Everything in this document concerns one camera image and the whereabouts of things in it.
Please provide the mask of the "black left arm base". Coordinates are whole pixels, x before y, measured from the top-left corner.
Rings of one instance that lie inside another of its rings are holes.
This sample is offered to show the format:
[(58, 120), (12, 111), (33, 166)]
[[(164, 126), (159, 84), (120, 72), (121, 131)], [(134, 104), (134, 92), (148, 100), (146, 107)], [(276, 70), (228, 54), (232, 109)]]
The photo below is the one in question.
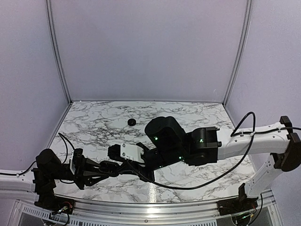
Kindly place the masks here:
[(53, 187), (36, 185), (34, 192), (38, 195), (38, 200), (34, 202), (35, 206), (51, 210), (53, 215), (60, 213), (70, 215), (73, 213), (75, 201), (55, 195)]

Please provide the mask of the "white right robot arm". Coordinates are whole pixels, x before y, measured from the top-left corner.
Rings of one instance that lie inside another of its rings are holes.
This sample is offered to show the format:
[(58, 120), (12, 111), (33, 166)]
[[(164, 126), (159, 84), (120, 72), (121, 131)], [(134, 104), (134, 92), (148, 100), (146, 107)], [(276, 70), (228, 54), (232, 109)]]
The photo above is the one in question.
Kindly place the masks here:
[(136, 174), (141, 180), (154, 182), (154, 171), (183, 161), (189, 166), (216, 163), (234, 156), (268, 153), (259, 171), (239, 188), (233, 207), (243, 211), (257, 199), (283, 172), (292, 171), (301, 163), (301, 140), (297, 128), (288, 117), (266, 127), (247, 130), (202, 127), (185, 132), (174, 117), (157, 117), (145, 127), (145, 134), (154, 144), (148, 149), (143, 144), (112, 145), (108, 156), (113, 160), (109, 174)]

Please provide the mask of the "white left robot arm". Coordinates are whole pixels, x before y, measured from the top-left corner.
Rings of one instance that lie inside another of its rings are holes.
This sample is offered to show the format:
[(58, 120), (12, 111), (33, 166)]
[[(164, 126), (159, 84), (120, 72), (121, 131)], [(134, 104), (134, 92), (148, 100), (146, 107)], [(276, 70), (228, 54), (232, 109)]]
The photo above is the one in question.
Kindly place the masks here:
[(40, 200), (48, 209), (59, 206), (59, 198), (52, 194), (56, 180), (70, 181), (78, 189), (93, 186), (109, 177), (119, 175), (119, 164), (111, 161), (95, 162), (84, 157), (81, 148), (74, 149), (68, 163), (62, 163), (51, 149), (43, 150), (34, 164), (21, 173), (6, 172), (0, 174), (1, 189), (27, 190), (42, 194)]

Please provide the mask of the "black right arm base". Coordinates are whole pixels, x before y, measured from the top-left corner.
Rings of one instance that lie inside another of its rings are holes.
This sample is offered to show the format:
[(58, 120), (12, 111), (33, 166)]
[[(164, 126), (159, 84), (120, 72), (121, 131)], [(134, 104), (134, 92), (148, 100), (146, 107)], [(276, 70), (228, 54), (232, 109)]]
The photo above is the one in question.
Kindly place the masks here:
[(238, 197), (220, 200), (217, 202), (217, 208), (220, 216), (235, 214), (251, 210), (253, 207), (258, 207), (258, 198), (248, 198), (245, 186), (246, 184), (243, 183), (238, 188)]

